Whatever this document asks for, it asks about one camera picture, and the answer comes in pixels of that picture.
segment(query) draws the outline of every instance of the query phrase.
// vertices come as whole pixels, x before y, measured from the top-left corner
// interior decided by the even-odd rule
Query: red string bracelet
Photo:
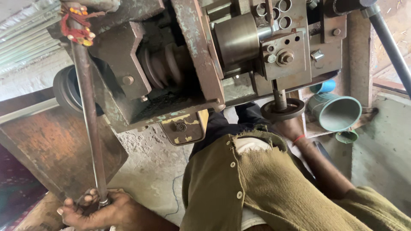
[[[301,136],[297,137],[296,140],[294,140],[293,145],[301,138],[305,137],[305,134],[302,134]]]

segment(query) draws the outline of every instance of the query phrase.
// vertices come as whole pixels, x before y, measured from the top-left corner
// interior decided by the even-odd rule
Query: blue plastic cup
[[[309,88],[314,94],[332,92],[335,89],[335,81],[333,79],[327,82],[320,83]]]
[[[311,97],[308,109],[320,125],[331,132],[347,130],[358,121],[363,111],[360,102],[355,98],[331,93],[320,93]]]

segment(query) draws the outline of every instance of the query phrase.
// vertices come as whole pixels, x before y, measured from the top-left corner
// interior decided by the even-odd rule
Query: wooden board
[[[128,154],[104,118],[98,118],[106,181]],[[62,107],[0,126],[0,143],[60,200],[95,187],[85,123]]]

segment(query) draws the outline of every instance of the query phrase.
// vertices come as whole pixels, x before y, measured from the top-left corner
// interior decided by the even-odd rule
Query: metal roller
[[[258,57],[260,41],[251,13],[218,23],[214,30],[224,66]]]

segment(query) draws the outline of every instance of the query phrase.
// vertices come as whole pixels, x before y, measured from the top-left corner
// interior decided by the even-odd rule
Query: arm
[[[304,134],[297,118],[282,121],[277,129],[291,141]],[[313,172],[320,190],[330,199],[342,199],[354,185],[343,176],[305,137],[300,138],[295,145]]]
[[[109,192],[109,198],[109,206],[89,215],[84,215],[71,198],[67,198],[57,212],[63,217],[64,224],[76,230],[96,230],[110,226],[120,226],[125,231],[179,230],[178,226],[137,203],[126,193]],[[87,205],[98,202],[96,190],[92,189],[81,201]]]

